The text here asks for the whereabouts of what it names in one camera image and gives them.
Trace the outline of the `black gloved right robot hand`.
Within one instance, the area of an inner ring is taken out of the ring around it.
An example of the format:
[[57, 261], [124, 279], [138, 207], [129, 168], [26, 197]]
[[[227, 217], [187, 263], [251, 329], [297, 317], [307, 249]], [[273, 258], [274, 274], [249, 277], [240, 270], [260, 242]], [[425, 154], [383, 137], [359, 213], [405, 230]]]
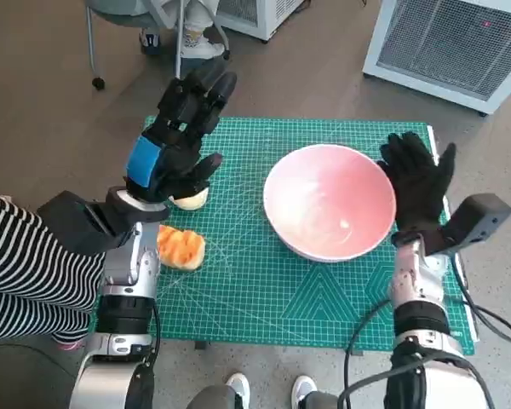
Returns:
[[420, 136], [408, 131], [392, 133], [380, 146], [377, 164], [392, 183], [396, 198], [396, 225], [399, 231], [439, 228], [444, 197], [455, 170], [456, 145], [450, 143], [439, 157], [422, 143]]

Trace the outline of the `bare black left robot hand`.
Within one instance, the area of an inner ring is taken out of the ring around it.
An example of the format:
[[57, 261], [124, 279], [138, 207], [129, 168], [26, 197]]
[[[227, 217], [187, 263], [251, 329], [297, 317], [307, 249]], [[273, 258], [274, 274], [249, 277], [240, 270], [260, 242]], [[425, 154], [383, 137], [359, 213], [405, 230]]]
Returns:
[[237, 82], [221, 57], [206, 60], [183, 79], [173, 78], [158, 103], [158, 114], [137, 138], [126, 165], [125, 185], [149, 203], [185, 199], [205, 188], [222, 155], [201, 157]]

